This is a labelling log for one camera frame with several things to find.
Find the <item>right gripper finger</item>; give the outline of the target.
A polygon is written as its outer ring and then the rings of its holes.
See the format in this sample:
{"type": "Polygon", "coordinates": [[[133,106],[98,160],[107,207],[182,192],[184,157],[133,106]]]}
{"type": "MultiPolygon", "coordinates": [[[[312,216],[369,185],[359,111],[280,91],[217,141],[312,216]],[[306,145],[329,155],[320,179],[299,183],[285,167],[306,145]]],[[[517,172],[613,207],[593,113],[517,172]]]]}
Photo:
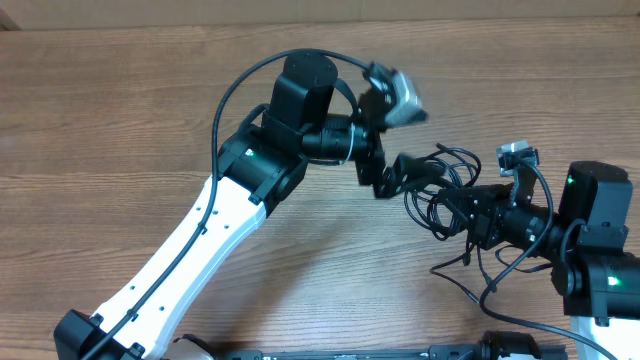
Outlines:
{"type": "Polygon", "coordinates": [[[465,228],[474,228],[479,215],[478,192],[439,192],[438,200],[465,228]]]}
{"type": "Polygon", "coordinates": [[[494,185],[480,185],[463,188],[449,188],[441,189],[439,191],[440,199],[484,199],[501,200],[508,198],[513,189],[513,184],[494,184],[494,185]]]}

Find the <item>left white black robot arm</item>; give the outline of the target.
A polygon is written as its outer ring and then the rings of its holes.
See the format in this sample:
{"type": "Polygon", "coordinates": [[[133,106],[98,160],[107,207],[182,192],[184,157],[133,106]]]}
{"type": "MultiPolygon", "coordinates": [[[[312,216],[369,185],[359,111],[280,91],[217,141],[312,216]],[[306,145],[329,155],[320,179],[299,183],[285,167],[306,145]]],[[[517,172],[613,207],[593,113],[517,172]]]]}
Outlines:
{"type": "Polygon", "coordinates": [[[90,315],[72,310],[54,331],[62,359],[158,359],[177,325],[232,251],[303,180],[309,165],[353,162],[361,185],[391,198],[423,185],[428,166],[406,155],[385,163],[380,136],[422,123],[420,93],[405,73],[362,65],[369,87],[355,95],[339,55],[282,52],[271,99],[226,141],[211,144],[212,171],[189,213],[145,266],[90,315]]]}

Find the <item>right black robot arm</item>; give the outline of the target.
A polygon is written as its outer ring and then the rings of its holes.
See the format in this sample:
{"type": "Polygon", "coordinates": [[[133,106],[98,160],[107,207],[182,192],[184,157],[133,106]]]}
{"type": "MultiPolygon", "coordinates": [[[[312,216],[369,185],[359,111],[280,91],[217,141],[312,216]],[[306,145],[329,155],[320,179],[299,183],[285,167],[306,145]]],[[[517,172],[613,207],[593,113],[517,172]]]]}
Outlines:
{"type": "Polygon", "coordinates": [[[513,162],[510,185],[449,188],[437,198],[483,250],[499,244],[521,250],[520,257],[490,280],[493,291],[528,257],[542,257],[563,299],[571,327],[563,330],[488,310],[504,322],[575,340],[583,359],[635,359],[630,338],[639,332],[639,259],[625,251],[625,224],[633,194],[627,172],[597,161],[570,165],[558,206],[550,195],[544,207],[532,204],[533,188],[548,183],[538,168],[513,162]]]}

